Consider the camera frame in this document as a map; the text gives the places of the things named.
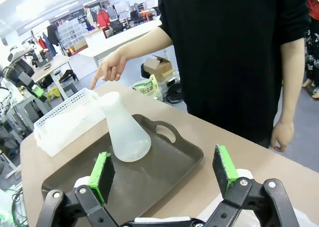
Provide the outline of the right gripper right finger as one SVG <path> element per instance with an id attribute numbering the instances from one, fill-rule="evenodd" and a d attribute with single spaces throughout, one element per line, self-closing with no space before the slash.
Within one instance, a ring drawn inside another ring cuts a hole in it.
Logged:
<path id="1" fill-rule="evenodd" d="M 262 227 L 298 227 L 299 222 L 283 183 L 240 177 L 223 145 L 216 145 L 212 168 L 223 200 L 206 221 L 208 227 L 231 227 L 242 210 L 254 212 Z"/>

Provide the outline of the person's left hand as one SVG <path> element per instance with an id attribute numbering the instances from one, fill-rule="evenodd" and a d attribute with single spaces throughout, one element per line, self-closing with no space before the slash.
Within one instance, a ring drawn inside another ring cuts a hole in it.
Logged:
<path id="1" fill-rule="evenodd" d="M 277 152 L 285 152 L 294 136 L 294 123 L 278 121 L 273 128 L 270 147 Z"/>

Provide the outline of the person's right hand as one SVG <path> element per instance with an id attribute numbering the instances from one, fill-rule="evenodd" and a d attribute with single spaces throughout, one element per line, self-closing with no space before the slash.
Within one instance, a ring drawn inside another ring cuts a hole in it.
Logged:
<path id="1" fill-rule="evenodd" d="M 120 48 L 110 53 L 99 65 L 91 82 L 90 89 L 93 90 L 100 79 L 104 81 L 119 81 L 126 62 L 127 58 Z"/>

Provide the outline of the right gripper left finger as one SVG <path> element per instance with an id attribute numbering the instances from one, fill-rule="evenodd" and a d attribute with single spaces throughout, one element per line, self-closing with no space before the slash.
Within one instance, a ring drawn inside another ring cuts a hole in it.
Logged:
<path id="1" fill-rule="evenodd" d="M 46 195 L 37 227 L 73 227 L 79 218 L 86 217 L 92 227 L 117 227 L 118 224 L 106 210 L 115 169 L 111 154 L 99 153 L 86 184 L 70 192 L 51 190 Z"/>

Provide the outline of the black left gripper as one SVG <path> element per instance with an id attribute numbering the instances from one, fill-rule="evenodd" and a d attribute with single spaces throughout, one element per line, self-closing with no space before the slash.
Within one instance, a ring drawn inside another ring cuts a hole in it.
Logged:
<path id="1" fill-rule="evenodd" d="M 11 71 L 11 82 L 18 88 L 20 86 L 31 87 L 32 92 L 41 98 L 44 95 L 44 90 L 38 85 L 34 84 L 31 78 L 34 74 L 33 68 L 26 61 L 17 61 L 11 64 L 13 70 Z"/>

